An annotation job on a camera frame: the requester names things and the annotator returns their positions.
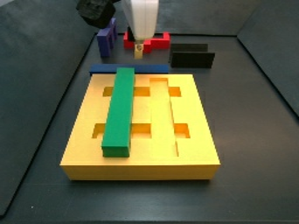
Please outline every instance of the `purple block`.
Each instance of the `purple block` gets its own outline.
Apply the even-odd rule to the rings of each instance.
[[[118,39],[117,19],[112,17],[106,29],[98,32],[98,48],[100,57],[110,57]]]

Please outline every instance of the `black block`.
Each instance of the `black block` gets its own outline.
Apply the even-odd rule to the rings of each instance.
[[[127,40],[137,42],[135,34],[133,33],[133,29],[130,26],[127,27]]]
[[[171,44],[170,61],[174,52],[207,52],[209,44]]]
[[[173,67],[211,68],[215,52],[173,52]]]

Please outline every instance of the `yellow board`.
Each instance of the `yellow board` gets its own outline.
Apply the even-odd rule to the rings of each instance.
[[[213,179],[221,161],[191,74],[135,76],[130,157],[103,157],[114,82],[91,77],[60,161],[70,179]]]

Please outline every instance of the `rectangular slot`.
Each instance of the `rectangular slot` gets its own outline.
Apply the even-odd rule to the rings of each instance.
[[[174,124],[174,133],[177,138],[191,138],[191,133],[187,123],[175,123]]]
[[[114,93],[114,87],[104,87],[103,96],[111,97],[112,93]],[[169,94],[171,97],[182,97],[181,88],[169,87]],[[137,96],[151,96],[150,87],[135,87],[135,97]]]
[[[131,125],[133,138],[151,138],[151,123],[133,123]]]
[[[106,131],[106,124],[96,123],[91,138],[103,138],[104,131]]]
[[[174,112],[169,89],[169,79],[153,78],[151,85],[151,119],[153,146],[157,156],[179,157],[174,134]]]
[[[111,96],[114,87],[104,87],[103,96]],[[135,87],[135,96],[150,96],[150,87]]]

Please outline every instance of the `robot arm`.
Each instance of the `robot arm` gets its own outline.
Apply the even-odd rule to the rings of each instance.
[[[78,11],[87,23],[103,29],[115,14],[121,0],[79,0]],[[155,35],[159,0],[123,0],[126,20],[135,36],[135,58],[143,58],[145,41]]]
[[[135,35],[135,58],[143,58],[145,41],[155,35],[159,0],[123,0],[126,20]]]

